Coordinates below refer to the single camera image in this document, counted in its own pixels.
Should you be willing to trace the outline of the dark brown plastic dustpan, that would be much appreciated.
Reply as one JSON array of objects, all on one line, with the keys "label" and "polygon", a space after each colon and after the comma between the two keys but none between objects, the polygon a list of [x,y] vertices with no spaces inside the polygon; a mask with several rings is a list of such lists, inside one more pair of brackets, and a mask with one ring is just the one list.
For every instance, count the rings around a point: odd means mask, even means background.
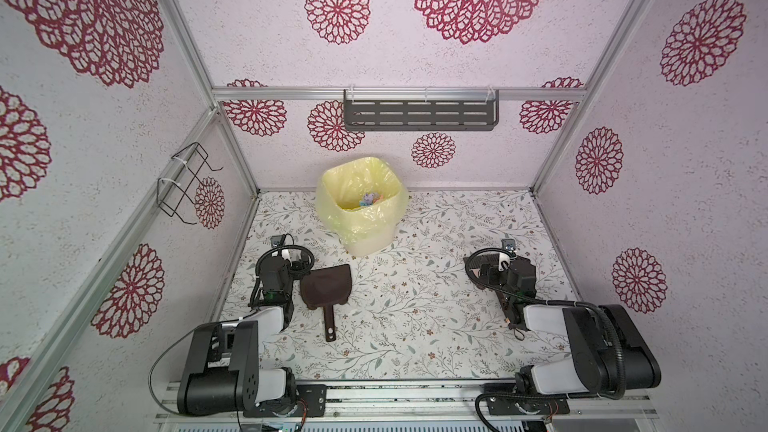
[{"label": "dark brown plastic dustpan", "polygon": [[349,264],[312,271],[300,281],[300,295],[309,310],[323,311],[325,340],[336,340],[334,307],[348,302],[352,291]]}]

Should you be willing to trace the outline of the bin with yellow-green bag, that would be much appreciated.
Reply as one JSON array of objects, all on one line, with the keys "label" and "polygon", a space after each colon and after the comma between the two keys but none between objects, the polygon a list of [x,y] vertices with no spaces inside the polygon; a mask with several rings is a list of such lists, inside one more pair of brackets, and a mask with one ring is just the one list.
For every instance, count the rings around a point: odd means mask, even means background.
[{"label": "bin with yellow-green bag", "polygon": [[321,175],[315,210],[347,252],[362,257],[393,242],[408,202],[408,189],[390,165],[364,157]]}]

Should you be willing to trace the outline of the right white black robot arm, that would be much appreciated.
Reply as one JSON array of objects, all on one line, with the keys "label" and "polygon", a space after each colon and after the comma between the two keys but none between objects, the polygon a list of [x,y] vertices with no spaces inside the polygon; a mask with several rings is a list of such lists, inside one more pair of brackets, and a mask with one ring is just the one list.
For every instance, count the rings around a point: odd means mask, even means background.
[{"label": "right white black robot arm", "polygon": [[464,259],[464,268],[477,288],[496,294],[516,335],[536,331],[567,339],[569,357],[520,369],[516,395],[617,400],[628,390],[660,385],[661,366],[623,306],[539,298],[532,261],[499,248],[477,251]]}]

